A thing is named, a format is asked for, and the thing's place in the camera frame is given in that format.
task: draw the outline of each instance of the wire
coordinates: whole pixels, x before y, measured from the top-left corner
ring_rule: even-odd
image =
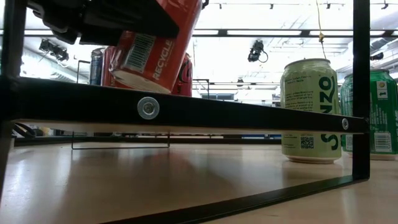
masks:
[[[261,63],[266,63],[266,62],[268,62],[268,54],[267,54],[267,52],[265,52],[265,51],[262,51],[266,56],[267,56],[267,60],[265,60],[265,61],[261,61],[260,59],[259,59],[259,62],[261,62]]]
[[[47,54],[49,54],[49,52],[45,53],[45,54],[43,55],[43,57],[42,57],[37,63],[40,63],[40,62],[43,60],[43,58],[44,58],[45,56],[47,56]]]
[[[318,4],[318,0],[315,0],[316,4],[317,4],[317,9],[318,9],[318,25],[319,25],[319,42],[322,45],[322,52],[323,52],[323,56],[325,56],[326,58],[326,54],[325,54],[325,48],[323,46],[323,38],[325,37],[325,35],[322,34],[322,28],[321,28],[321,14],[319,11],[319,4]]]
[[[262,71],[262,69],[264,68],[263,66],[263,64],[262,65],[260,65],[261,66],[261,69],[255,74],[255,75],[250,75],[249,77],[256,77],[258,74],[260,74],[260,72]]]

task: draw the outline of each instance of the metal rivet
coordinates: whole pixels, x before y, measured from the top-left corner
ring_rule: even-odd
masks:
[[[348,120],[346,118],[343,118],[341,124],[343,125],[344,130],[348,129]]]
[[[142,98],[137,105],[138,114],[144,119],[154,119],[159,114],[159,103],[152,97]]]

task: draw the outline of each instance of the light green can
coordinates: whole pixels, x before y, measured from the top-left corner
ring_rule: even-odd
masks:
[[[353,115],[353,76],[340,89],[341,114]],[[397,83],[388,70],[371,70],[371,159],[395,160],[398,152]],[[343,150],[351,154],[353,136],[343,136]]]
[[[288,64],[280,81],[280,90],[280,102],[283,108],[329,114],[340,113],[337,75],[330,67],[329,60],[314,58]],[[333,163],[341,157],[340,135],[284,134],[282,153],[291,161]]]

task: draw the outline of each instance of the crushed red can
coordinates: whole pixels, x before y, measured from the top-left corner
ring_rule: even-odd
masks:
[[[103,62],[103,75],[102,75],[102,86],[110,86],[110,87],[116,87],[116,88],[127,88],[131,89],[131,87],[123,85],[122,83],[118,82],[115,77],[112,75],[112,73],[109,71],[110,66],[111,66],[111,61],[113,59],[113,55],[115,52],[116,48],[115,47],[107,47],[104,51],[104,62]]]
[[[122,84],[134,89],[170,93],[200,15],[202,1],[157,2],[179,26],[177,38],[123,32],[116,47],[111,72]]]
[[[192,96],[192,62],[189,54],[185,54],[172,94]]]

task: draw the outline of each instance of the fluorescent light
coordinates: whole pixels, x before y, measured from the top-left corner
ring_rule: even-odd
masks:
[[[319,35],[319,31],[311,31],[310,35]],[[353,31],[350,30],[343,30],[343,31],[322,31],[323,35],[346,35],[346,36],[351,36],[354,34]]]
[[[194,30],[193,35],[217,35],[218,30]]]
[[[25,35],[53,35],[51,30],[25,30]]]
[[[300,35],[297,30],[229,30],[228,35]]]
[[[383,30],[371,31],[371,35],[382,35],[383,33],[385,33]]]
[[[390,76],[391,78],[398,78],[398,72],[391,73]]]

